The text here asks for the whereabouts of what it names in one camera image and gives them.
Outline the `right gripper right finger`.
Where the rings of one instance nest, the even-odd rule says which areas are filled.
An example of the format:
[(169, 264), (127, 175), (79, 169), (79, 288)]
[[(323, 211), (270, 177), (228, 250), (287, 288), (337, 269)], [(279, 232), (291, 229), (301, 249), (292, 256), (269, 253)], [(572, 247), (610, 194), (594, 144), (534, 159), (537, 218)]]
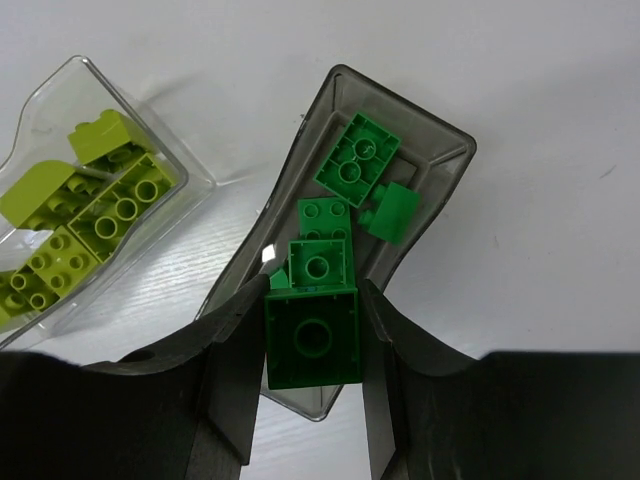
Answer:
[(363, 401), (375, 479), (635, 479), (635, 353), (473, 359), (361, 284)]

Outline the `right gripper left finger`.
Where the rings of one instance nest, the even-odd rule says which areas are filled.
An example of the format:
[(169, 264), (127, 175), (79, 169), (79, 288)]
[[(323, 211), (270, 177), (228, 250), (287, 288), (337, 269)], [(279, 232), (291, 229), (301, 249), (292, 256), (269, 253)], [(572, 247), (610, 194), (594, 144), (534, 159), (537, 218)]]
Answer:
[(249, 463), (265, 339), (257, 275), (116, 362), (1, 356), (5, 479), (236, 479)]

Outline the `small green brick bottom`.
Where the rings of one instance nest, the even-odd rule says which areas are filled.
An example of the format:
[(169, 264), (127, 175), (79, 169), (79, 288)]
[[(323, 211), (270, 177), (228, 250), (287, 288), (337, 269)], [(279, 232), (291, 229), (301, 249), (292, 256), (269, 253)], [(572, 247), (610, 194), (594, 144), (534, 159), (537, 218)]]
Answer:
[(362, 381), (357, 288), (273, 290), (264, 309), (271, 390)]

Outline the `green square brick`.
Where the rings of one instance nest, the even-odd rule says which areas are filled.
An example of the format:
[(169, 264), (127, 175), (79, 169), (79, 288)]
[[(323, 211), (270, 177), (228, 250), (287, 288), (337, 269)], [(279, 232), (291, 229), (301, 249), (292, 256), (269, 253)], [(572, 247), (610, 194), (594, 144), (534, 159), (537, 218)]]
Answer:
[(288, 245), (292, 288), (355, 285), (344, 239), (292, 240)]

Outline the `small lime brick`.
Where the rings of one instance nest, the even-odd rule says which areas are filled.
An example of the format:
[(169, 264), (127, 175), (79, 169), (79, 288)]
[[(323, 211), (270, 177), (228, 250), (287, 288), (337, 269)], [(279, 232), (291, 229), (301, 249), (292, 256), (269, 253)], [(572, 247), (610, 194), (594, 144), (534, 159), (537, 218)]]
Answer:
[(31, 309), (44, 312), (76, 290), (98, 266), (96, 257), (62, 225), (11, 275), (9, 283)]

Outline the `small lime brick gripped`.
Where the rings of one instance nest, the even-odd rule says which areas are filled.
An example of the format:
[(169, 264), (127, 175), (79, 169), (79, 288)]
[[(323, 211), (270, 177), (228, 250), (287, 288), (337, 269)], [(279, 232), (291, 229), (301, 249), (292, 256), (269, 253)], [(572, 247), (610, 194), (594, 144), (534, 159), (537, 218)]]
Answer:
[(25, 315), (33, 310), (24, 290), (16, 289), (11, 278), (13, 271), (1, 272), (1, 333), (14, 330), (25, 323)]

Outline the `long lime brick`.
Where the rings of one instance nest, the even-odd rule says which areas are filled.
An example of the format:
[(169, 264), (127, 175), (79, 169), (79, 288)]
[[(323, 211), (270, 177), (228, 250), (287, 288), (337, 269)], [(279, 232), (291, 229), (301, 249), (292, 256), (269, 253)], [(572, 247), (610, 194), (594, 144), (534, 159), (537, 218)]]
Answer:
[(142, 215), (176, 184), (152, 154), (143, 154), (67, 224), (75, 237), (105, 263)]

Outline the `green yellow printed brick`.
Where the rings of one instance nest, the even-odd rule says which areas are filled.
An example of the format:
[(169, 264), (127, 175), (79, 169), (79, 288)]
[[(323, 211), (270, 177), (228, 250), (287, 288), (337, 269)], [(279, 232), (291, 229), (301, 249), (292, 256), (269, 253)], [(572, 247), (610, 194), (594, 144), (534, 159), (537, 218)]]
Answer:
[(399, 245), (420, 200), (418, 192), (396, 182), (378, 184), (370, 196), (371, 207), (359, 214), (358, 224), (374, 237)]

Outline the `clear plastic container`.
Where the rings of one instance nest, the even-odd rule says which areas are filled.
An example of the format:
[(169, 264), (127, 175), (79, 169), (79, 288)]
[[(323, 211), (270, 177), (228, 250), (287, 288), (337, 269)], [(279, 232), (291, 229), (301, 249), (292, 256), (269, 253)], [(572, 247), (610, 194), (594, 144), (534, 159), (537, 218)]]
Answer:
[(214, 187), (151, 109), (71, 57), (30, 95), (1, 159), (2, 346), (73, 321)]

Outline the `lime brick top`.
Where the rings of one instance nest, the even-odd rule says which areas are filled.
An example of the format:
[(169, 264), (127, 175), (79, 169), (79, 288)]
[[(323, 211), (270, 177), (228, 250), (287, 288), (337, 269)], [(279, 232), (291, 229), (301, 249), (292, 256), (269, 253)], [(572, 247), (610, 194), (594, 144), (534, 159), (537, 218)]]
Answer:
[(1, 214), (16, 229), (55, 229), (86, 204), (88, 183), (68, 163), (39, 162), (1, 196)]

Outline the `lime sloped brick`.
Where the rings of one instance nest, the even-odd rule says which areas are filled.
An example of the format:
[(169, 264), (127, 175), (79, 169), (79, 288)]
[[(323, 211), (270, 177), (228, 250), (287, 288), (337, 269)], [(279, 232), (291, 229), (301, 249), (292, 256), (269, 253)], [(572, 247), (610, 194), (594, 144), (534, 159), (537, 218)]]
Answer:
[(135, 121), (113, 109), (104, 110), (93, 122), (79, 123), (68, 140), (81, 165), (109, 173), (156, 151)]

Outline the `smoky grey container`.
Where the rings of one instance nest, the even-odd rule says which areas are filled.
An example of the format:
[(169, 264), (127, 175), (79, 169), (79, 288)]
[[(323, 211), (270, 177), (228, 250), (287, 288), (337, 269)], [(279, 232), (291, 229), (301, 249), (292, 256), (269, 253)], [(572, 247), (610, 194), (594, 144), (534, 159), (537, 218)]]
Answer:
[[(317, 184), (314, 176), (358, 112), (402, 140), (373, 189), (378, 184), (396, 182), (421, 196), (399, 245), (374, 237), (358, 224), (359, 214), (371, 207), (373, 189), (359, 208), (344, 200), (350, 207), (352, 242), (346, 242), (346, 247), (348, 263), (354, 273), (355, 285), (352, 287), (357, 288), (363, 279), (372, 281), (379, 288), (388, 284), (403, 257), (450, 198), (477, 145), (470, 135), (357, 71), (338, 65), (329, 72), (320, 88), (265, 208), (214, 284), (203, 304), (204, 312), (217, 308), (259, 273), (267, 274), (270, 279), (267, 294), (273, 290), (309, 288), (292, 288), (288, 277), (289, 242), (302, 240), (297, 204), (300, 199), (338, 197)], [(298, 414), (319, 421), (327, 416), (344, 385), (271, 390), (266, 360), (261, 391)]]

